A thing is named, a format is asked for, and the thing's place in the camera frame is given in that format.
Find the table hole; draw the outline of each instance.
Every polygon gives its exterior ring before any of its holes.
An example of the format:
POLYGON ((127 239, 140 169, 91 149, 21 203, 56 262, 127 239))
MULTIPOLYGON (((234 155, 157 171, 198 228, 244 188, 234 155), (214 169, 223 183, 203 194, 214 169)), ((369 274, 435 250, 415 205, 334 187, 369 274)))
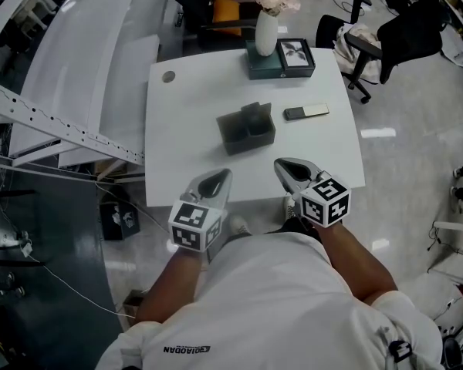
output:
POLYGON ((164 83, 169 83, 175 79, 175 71, 167 71, 161 77, 164 83))

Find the black box on floor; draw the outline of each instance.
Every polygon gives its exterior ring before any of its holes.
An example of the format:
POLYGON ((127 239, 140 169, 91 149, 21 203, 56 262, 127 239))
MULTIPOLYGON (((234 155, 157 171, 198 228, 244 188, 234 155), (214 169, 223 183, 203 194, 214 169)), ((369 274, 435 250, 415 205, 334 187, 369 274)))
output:
MULTIPOLYGON (((109 191, 130 202, 129 195, 121 187, 114 186, 109 191)), ((101 227, 106 241, 121 241, 140 231, 137 209, 116 197, 107 193, 100 203, 101 227)))

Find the dark gray container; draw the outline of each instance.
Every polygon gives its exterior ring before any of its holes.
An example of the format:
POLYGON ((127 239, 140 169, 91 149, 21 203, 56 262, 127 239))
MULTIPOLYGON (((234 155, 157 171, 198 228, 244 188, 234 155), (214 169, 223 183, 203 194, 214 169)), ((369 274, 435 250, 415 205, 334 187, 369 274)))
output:
POLYGON ((236 113, 216 118, 228 155, 253 150, 275 142, 276 129, 271 118, 271 103, 249 104, 236 113))

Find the wrist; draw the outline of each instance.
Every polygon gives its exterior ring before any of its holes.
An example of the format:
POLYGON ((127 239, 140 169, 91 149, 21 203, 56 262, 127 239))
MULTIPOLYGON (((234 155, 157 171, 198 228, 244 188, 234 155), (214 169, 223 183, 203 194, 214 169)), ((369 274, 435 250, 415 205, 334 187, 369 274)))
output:
POLYGON ((319 236, 321 237, 321 239, 323 238, 323 236, 331 236, 331 235, 336 234, 336 232, 340 228, 343 228, 343 225, 341 224, 341 222, 336 222, 335 224, 332 224, 329 227, 322 227, 322 226, 316 225, 316 229, 319 232, 319 236))

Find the white vase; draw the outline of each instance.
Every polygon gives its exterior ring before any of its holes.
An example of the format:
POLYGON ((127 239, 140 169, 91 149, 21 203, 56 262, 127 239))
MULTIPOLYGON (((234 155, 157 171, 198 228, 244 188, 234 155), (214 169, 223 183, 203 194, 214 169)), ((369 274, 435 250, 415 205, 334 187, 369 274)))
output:
POLYGON ((261 11, 255 26, 255 48, 261 56, 269 56, 278 41, 278 18, 261 11))

